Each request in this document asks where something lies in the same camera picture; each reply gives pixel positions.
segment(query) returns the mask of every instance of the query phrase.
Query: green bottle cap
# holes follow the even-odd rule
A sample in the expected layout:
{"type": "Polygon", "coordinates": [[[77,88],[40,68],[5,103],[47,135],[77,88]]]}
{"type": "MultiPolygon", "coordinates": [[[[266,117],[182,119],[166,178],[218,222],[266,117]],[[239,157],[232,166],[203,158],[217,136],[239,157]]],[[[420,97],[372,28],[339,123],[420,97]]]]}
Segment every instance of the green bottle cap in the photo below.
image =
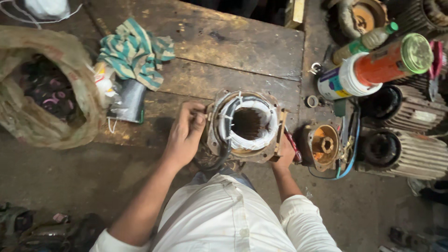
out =
{"type": "Polygon", "coordinates": [[[398,24],[396,24],[395,22],[391,22],[390,24],[388,24],[386,26],[386,32],[389,34],[392,34],[394,32],[398,31],[398,24]]]}
{"type": "Polygon", "coordinates": [[[425,37],[409,33],[402,40],[401,59],[410,72],[422,74],[431,67],[434,55],[425,37]]]}

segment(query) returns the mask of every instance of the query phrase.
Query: floor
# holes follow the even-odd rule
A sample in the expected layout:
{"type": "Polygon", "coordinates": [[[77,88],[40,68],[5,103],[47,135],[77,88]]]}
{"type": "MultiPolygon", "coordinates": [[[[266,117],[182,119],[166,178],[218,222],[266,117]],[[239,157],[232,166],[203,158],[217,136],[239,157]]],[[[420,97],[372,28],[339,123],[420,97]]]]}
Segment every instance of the floor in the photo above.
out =
{"type": "MultiPolygon", "coordinates": [[[[53,151],[19,143],[3,129],[0,143],[0,201],[48,216],[94,212],[109,223],[137,193],[162,151],[103,143],[53,151]]],[[[391,226],[419,233],[433,229],[432,205],[412,196],[403,178],[352,171],[343,179],[325,181],[312,177],[304,167],[290,169],[345,252],[377,251],[379,245],[389,244],[391,226]]],[[[243,172],[277,213],[279,193],[268,164],[247,164],[243,172]]],[[[168,196],[191,178],[183,169],[168,196]]]]}

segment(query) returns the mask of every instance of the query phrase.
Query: teal striped rag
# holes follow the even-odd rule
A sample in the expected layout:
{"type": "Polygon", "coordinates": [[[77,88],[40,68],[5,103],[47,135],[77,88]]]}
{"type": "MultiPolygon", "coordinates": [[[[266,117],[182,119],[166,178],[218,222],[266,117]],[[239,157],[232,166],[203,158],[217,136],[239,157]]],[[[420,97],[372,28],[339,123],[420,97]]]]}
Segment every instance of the teal striped rag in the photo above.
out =
{"type": "Polygon", "coordinates": [[[164,78],[156,70],[162,69],[163,61],[175,58],[172,39],[154,37],[133,18],[128,18],[115,32],[101,39],[98,61],[108,63],[121,79],[136,79],[157,91],[164,78]]]}

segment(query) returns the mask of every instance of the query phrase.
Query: plastic bottle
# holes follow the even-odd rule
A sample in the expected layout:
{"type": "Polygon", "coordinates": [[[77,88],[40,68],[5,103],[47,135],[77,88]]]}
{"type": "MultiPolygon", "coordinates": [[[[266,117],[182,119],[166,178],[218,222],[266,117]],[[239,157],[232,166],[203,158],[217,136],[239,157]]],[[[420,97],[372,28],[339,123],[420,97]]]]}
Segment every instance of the plastic bottle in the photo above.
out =
{"type": "Polygon", "coordinates": [[[333,63],[340,65],[342,60],[359,52],[370,52],[386,41],[390,34],[398,30],[398,25],[391,22],[385,27],[375,28],[354,41],[348,43],[333,54],[333,63]]]}

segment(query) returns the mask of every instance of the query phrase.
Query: wooden plank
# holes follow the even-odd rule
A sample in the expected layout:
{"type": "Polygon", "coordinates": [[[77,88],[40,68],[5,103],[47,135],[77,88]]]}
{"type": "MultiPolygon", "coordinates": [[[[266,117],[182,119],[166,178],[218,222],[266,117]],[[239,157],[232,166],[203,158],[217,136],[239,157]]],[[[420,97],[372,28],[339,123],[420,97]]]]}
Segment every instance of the wooden plank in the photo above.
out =
{"type": "Polygon", "coordinates": [[[300,88],[296,81],[182,59],[165,64],[160,73],[165,77],[161,92],[214,100],[221,89],[251,90],[271,94],[280,107],[298,113],[300,88]]]}
{"type": "Polygon", "coordinates": [[[96,0],[111,31],[129,17],[171,36],[178,58],[299,81],[304,34],[178,0],[96,0]]]}
{"type": "MultiPolygon", "coordinates": [[[[118,121],[115,133],[112,134],[108,125],[104,124],[94,141],[146,146],[148,148],[164,148],[180,105],[182,102],[189,100],[197,100],[204,105],[213,102],[212,100],[148,91],[145,97],[145,119],[142,125],[118,121]]],[[[297,113],[289,113],[287,125],[293,128],[297,124],[297,120],[297,113]]],[[[111,127],[113,127],[114,122],[115,120],[111,120],[111,127]]]]}

